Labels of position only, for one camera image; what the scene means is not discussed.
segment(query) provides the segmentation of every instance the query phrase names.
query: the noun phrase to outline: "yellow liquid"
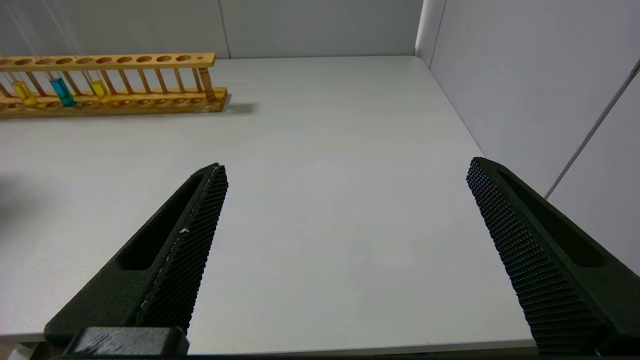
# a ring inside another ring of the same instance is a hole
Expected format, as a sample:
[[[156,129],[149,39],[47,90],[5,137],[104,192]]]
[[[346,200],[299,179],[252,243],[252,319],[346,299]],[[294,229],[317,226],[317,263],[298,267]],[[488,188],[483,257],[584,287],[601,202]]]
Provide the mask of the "yellow liquid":
[[[102,80],[92,81],[91,88],[95,91],[95,94],[98,95],[98,99],[100,99],[102,104],[111,104],[111,94],[109,94],[107,88],[104,87]]]
[[[29,89],[27,84],[24,83],[24,81],[16,81],[12,84],[12,86],[15,90],[15,93],[18,94],[18,96],[22,100],[23,104],[29,106],[38,103],[38,100],[35,96],[33,96],[31,90]]]

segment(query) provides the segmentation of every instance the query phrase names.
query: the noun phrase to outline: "wooden test tube rack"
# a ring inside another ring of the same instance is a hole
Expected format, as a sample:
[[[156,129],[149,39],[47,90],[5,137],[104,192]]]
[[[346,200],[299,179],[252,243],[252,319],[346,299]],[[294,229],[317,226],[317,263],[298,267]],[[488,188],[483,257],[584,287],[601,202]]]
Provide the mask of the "wooden test tube rack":
[[[33,84],[35,91],[32,93],[38,101],[35,105],[25,105],[13,89],[0,84],[0,119],[222,111],[227,100],[227,88],[211,86],[208,68],[215,61],[215,53],[0,58],[0,72],[21,74],[20,78]],[[191,69],[189,75],[194,77],[196,88],[184,87],[179,70],[182,68]],[[154,70],[160,89],[149,87],[146,69]],[[179,88],[167,89],[161,69],[173,69],[172,76],[175,76]],[[114,88],[110,78],[114,72],[109,75],[107,70],[117,70],[123,89]],[[131,75],[124,70],[137,70],[144,88],[132,88]],[[91,90],[80,90],[74,80],[78,77],[71,76],[78,71],[99,72],[111,95],[111,102],[102,104]],[[63,107],[54,92],[43,90],[40,82],[46,79],[38,80],[34,72],[62,74],[76,105]]]

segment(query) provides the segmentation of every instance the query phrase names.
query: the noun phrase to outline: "table surface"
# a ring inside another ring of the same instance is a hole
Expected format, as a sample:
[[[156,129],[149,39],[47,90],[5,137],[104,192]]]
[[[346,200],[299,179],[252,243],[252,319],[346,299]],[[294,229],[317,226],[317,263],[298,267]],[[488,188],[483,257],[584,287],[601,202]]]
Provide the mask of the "table surface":
[[[480,150],[421,60],[219,60],[211,75],[223,113],[0,122],[0,341],[42,339],[220,162],[190,354],[533,345],[465,182]]]

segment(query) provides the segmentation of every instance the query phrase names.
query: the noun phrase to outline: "blue liquid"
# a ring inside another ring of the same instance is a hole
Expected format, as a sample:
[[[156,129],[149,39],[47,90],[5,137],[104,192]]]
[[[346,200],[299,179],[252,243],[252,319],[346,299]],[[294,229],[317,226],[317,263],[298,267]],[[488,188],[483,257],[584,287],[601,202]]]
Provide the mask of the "blue liquid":
[[[53,80],[49,80],[53,90],[56,92],[56,95],[60,98],[60,102],[62,102],[62,106],[67,108],[71,108],[76,105],[76,101],[74,97],[71,96],[69,89],[67,88],[67,84],[62,78],[57,78]]]

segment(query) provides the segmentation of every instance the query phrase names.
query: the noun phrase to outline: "gray wall panel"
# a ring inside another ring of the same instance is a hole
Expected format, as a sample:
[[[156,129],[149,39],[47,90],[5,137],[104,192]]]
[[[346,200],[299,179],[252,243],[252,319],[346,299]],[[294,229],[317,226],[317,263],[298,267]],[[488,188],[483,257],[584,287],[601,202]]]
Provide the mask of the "gray wall panel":
[[[422,0],[221,0],[233,58],[413,55]]]
[[[549,201],[640,274],[640,78],[636,77]]]
[[[442,11],[447,0],[424,0],[422,7],[422,24],[418,29],[416,56],[430,67],[433,50],[436,47]]]
[[[228,58],[215,0],[47,0],[72,47],[84,54],[215,52]],[[12,4],[37,55],[70,52],[42,0],[0,3],[0,54],[31,55],[12,19]]]
[[[640,57],[640,1],[448,0],[431,71],[484,154],[550,189]]]

